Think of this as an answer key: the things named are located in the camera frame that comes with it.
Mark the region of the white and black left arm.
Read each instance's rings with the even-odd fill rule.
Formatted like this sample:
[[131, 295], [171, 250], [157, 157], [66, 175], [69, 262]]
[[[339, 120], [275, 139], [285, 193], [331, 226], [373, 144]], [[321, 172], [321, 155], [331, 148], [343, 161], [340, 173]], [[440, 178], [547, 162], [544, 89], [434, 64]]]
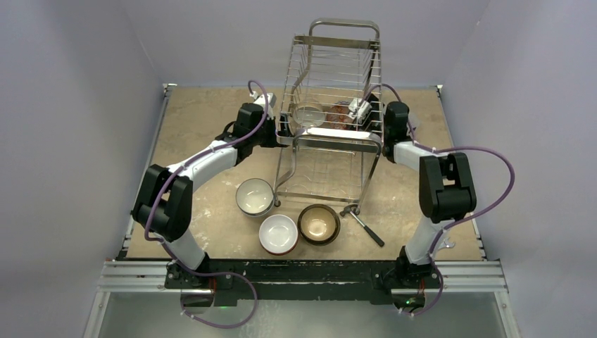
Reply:
[[230, 123], [204, 150], [167, 167], [153, 164], [144, 173], [132, 209], [148, 241], [157, 241], [184, 266], [182, 278], [193, 288], [206, 285], [207, 254], [196, 243], [189, 225], [193, 194], [219, 173], [239, 165], [257, 146], [276, 148], [276, 122], [271, 104], [261, 97], [244, 103]]

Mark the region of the stainless steel dish rack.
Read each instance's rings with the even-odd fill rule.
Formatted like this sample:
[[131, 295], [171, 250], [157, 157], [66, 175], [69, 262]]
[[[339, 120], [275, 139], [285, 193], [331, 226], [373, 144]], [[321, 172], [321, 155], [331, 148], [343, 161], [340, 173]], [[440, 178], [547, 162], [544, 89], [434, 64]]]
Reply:
[[318, 18], [293, 37], [277, 116], [276, 205], [362, 205], [382, 154], [381, 82], [377, 23]]

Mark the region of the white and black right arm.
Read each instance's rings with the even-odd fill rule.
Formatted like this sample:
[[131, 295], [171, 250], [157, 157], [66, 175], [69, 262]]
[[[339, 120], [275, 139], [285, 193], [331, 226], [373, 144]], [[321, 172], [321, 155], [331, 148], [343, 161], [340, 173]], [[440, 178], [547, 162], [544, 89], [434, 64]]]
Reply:
[[422, 218], [414, 235], [401, 248], [392, 274], [406, 287], [432, 274], [437, 251], [446, 245], [448, 226], [477, 205], [470, 164], [462, 152], [438, 152], [414, 140], [410, 109], [392, 101], [383, 112], [383, 156], [418, 173]]

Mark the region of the orange patterned bowl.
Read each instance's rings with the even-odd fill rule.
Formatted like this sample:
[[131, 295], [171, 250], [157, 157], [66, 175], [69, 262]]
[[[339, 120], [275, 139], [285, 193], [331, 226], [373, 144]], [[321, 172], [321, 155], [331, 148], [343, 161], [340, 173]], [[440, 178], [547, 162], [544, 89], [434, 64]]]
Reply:
[[348, 117], [348, 106], [345, 104], [333, 105], [326, 112], [326, 121], [330, 128], [335, 130], [351, 130], [352, 122]]

